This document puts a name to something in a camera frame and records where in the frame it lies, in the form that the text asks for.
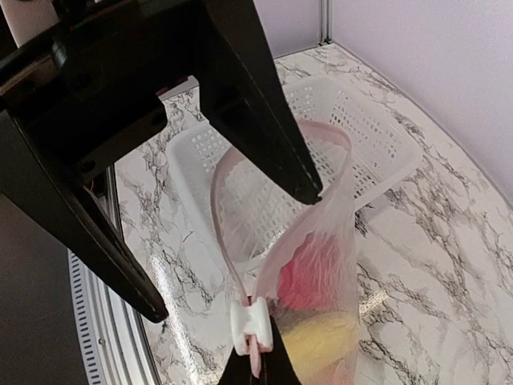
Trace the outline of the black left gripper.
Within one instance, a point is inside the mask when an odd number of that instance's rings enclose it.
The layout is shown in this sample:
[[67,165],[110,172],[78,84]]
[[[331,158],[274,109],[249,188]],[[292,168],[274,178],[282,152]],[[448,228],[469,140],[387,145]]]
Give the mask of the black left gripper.
[[165,125],[196,78],[201,1],[4,1],[1,122],[83,186]]

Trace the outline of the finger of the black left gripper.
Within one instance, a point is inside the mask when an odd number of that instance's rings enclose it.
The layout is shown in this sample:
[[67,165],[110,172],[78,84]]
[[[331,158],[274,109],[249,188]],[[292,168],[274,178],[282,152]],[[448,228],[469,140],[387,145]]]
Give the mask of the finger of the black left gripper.
[[269,179],[302,204],[323,185],[285,99],[251,1],[201,1],[196,36],[200,110]]
[[1,122],[1,192],[147,320],[168,317],[160,292],[93,194],[43,155],[14,120]]

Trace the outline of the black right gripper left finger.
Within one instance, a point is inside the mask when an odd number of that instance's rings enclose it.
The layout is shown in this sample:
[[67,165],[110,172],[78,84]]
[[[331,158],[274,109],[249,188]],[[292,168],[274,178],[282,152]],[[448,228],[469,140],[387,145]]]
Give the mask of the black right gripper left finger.
[[256,383],[257,378],[252,374],[249,356],[240,356],[235,349],[232,349],[218,384],[255,385]]

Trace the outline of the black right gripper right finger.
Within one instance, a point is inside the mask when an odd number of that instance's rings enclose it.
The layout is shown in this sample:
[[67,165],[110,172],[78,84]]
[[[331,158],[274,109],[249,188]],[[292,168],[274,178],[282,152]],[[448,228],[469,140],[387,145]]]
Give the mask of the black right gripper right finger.
[[266,385],[301,385],[289,359],[276,321],[270,317],[273,350],[262,355],[262,383]]

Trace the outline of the yellow toy corn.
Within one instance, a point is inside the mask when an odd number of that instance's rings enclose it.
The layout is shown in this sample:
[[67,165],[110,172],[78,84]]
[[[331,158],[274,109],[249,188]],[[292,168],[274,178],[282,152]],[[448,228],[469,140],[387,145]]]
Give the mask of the yellow toy corn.
[[321,369],[355,348],[359,321],[344,312],[326,313],[299,322],[283,335],[293,367]]

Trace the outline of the red toy bell pepper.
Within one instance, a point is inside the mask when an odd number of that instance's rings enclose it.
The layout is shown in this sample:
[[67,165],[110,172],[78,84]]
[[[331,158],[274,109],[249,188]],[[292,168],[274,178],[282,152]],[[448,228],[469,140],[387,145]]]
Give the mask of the red toy bell pepper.
[[343,270],[338,239],[309,233],[280,271],[278,302],[290,310],[334,310],[341,301]]

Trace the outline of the clear zip top bag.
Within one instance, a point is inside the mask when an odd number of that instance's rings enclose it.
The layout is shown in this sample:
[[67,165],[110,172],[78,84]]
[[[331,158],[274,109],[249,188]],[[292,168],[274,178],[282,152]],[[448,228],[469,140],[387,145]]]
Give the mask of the clear zip top bag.
[[321,199],[289,197],[230,148],[210,203],[230,278],[232,351],[222,384],[351,384],[359,310],[352,144],[340,128],[302,120]]

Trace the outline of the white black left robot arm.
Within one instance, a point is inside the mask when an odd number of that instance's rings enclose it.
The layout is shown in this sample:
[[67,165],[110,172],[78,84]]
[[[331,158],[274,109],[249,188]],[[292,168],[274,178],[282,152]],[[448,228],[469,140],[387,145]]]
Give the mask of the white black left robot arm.
[[164,300],[88,183],[167,123],[189,77],[209,123],[294,200],[321,179],[251,1],[4,1],[1,191],[151,322]]

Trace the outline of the aluminium left frame post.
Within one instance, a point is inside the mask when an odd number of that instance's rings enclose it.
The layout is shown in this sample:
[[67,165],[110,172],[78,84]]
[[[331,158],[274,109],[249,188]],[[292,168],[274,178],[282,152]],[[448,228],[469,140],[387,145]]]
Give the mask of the aluminium left frame post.
[[326,45],[332,42],[333,36],[333,0],[320,0],[320,33],[319,44]]

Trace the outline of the aluminium front frame rail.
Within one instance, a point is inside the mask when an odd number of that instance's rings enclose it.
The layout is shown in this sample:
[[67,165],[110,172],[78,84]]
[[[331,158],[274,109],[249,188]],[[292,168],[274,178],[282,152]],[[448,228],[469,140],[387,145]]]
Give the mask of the aluminium front frame rail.
[[146,318],[72,252],[69,278],[79,346],[89,384],[160,384]]

